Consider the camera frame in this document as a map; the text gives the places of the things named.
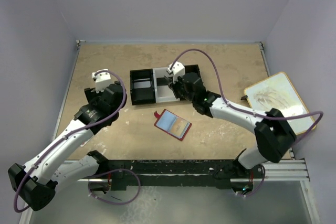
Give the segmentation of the aluminium frame rail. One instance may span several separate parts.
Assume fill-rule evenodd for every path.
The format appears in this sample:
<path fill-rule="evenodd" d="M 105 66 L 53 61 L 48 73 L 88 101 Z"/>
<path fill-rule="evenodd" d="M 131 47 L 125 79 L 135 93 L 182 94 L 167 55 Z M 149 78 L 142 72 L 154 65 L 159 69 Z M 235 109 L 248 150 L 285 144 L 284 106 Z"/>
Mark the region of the aluminium frame rail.
<path fill-rule="evenodd" d="M 80 178 L 21 223 L 319 223 L 304 160 L 266 162 L 251 191 L 215 187 L 129 186 Z"/>

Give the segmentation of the black white three-compartment tray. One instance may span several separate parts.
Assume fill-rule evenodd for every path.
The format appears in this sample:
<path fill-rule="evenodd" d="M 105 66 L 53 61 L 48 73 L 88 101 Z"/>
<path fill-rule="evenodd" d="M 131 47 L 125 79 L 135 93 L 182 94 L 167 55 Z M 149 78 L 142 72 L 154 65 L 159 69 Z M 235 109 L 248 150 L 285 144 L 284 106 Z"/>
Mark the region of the black white three-compartment tray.
<path fill-rule="evenodd" d="M 147 105 L 183 101 L 169 88 L 173 75 L 168 67 L 130 71 L 130 96 L 132 105 Z"/>

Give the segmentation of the red leather card holder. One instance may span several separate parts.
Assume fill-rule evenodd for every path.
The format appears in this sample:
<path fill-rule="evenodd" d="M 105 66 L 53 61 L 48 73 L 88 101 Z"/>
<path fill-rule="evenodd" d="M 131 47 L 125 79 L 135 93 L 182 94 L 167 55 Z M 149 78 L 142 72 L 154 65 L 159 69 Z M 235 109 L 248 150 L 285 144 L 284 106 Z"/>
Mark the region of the red leather card holder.
<path fill-rule="evenodd" d="M 175 139 L 177 139 L 179 141 L 184 140 L 186 134 L 189 132 L 189 130 L 192 126 L 192 123 L 188 121 L 189 125 L 184 130 L 183 135 L 181 135 L 181 137 L 177 137 L 177 136 L 170 133 L 170 128 L 177 118 L 182 118 L 182 117 L 172 113 L 171 111 L 169 111 L 167 109 L 164 109 L 160 114 L 157 111 L 155 111 L 154 116 L 156 118 L 154 126 L 157 127 L 158 129 L 162 130 L 163 132 L 167 133 L 168 135 L 174 137 Z"/>

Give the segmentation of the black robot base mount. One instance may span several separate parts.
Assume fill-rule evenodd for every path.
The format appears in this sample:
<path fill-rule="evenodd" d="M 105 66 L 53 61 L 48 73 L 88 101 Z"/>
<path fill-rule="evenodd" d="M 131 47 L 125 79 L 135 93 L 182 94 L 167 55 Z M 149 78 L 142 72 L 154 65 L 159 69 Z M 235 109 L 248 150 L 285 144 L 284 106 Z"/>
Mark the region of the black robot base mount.
<path fill-rule="evenodd" d="M 112 191 L 137 185 L 251 191 L 253 180 L 265 176 L 262 165 L 245 169 L 237 159 L 112 160 L 98 151 L 91 151 L 88 156 L 99 164 L 93 177 L 109 179 Z"/>

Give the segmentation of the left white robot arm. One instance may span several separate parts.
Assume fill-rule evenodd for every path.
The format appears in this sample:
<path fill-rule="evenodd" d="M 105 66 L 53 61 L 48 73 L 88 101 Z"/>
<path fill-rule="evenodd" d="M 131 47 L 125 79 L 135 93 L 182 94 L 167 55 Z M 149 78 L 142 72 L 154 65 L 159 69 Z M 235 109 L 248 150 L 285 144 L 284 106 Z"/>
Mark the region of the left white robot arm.
<path fill-rule="evenodd" d="M 57 169 L 85 141 L 102 128 L 110 126 L 125 106 L 127 92 L 123 84 L 113 83 L 100 93 L 85 89 L 91 97 L 70 121 L 66 129 L 37 156 L 24 165 L 13 164 L 8 169 L 11 187 L 15 191 L 14 210 L 21 213 L 17 200 L 21 198 L 34 211 L 47 206 L 56 194 L 61 175 Z"/>

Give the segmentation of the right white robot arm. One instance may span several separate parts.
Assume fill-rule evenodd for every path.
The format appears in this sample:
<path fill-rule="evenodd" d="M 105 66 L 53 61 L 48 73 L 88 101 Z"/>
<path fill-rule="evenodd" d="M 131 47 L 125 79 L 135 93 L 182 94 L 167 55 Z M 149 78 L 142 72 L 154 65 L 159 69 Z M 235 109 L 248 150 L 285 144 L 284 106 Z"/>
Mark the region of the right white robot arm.
<path fill-rule="evenodd" d="M 278 109 L 260 111 L 259 117 L 257 111 L 224 101 L 219 94 L 206 90 L 194 72 L 172 77 L 169 88 L 176 98 L 189 101 L 199 114 L 234 123 L 254 133 L 256 147 L 242 151 L 233 166 L 238 177 L 246 177 L 253 167 L 264 162 L 278 163 L 297 139 Z"/>

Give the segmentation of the wooden framed whiteboard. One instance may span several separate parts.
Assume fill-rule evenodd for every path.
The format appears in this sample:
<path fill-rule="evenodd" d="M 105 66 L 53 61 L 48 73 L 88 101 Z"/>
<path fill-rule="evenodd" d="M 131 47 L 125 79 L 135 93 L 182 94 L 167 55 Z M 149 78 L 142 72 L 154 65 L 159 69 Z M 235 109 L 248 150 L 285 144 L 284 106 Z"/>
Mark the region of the wooden framed whiteboard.
<path fill-rule="evenodd" d="M 307 114 L 305 104 L 285 72 L 274 74 L 244 89 L 251 108 L 269 111 L 278 109 L 283 116 Z"/>

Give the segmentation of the white card in tray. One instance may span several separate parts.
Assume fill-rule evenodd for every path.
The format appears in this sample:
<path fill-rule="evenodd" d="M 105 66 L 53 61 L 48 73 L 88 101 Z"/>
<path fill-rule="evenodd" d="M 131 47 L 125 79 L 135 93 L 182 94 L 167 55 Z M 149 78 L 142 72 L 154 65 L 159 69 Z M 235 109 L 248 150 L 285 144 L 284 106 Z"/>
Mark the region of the white card in tray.
<path fill-rule="evenodd" d="M 143 88 L 150 88 L 151 87 L 151 81 L 135 81 L 134 82 L 134 88 L 135 89 L 143 89 Z"/>

